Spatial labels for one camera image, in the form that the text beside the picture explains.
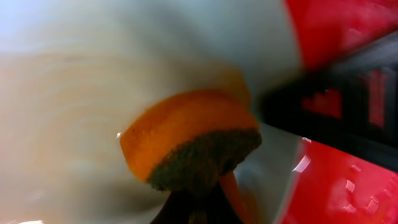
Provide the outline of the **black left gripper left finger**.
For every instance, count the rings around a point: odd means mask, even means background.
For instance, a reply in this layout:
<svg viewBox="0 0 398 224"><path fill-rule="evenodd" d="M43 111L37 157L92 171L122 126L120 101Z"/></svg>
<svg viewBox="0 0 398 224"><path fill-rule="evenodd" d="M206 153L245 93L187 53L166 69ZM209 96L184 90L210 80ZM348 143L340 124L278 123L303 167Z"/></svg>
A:
<svg viewBox="0 0 398 224"><path fill-rule="evenodd" d="M186 192L171 192L160 212L150 224L189 224L193 223L193 211L198 199Z"/></svg>

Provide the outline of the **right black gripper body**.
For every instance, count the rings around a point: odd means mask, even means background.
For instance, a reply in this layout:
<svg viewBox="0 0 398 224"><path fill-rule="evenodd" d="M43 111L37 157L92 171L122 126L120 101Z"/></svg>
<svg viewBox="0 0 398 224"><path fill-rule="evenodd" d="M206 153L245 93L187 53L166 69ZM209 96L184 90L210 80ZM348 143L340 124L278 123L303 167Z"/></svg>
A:
<svg viewBox="0 0 398 224"><path fill-rule="evenodd" d="M263 122L397 171L397 32L265 94Z"/></svg>

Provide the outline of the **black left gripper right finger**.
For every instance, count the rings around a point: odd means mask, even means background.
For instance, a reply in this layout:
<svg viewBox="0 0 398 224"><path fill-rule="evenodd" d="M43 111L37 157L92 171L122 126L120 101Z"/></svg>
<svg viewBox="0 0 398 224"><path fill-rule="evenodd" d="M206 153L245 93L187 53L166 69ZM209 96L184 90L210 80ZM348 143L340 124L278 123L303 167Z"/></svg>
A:
<svg viewBox="0 0 398 224"><path fill-rule="evenodd" d="M205 215L206 224L243 224L233 210L221 185L217 184L199 204L199 211Z"/></svg>

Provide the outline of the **orange green sponge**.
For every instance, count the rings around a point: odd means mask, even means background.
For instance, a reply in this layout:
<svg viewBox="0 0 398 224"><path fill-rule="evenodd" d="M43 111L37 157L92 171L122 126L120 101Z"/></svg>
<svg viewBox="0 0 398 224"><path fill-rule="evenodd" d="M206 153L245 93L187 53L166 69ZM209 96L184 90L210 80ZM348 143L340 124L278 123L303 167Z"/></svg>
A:
<svg viewBox="0 0 398 224"><path fill-rule="evenodd" d="M262 142L250 110L221 90L193 90L167 98L122 133L128 167L153 189L186 191L198 199L193 223L205 223L200 202L217 184L243 223L254 223L235 168Z"/></svg>

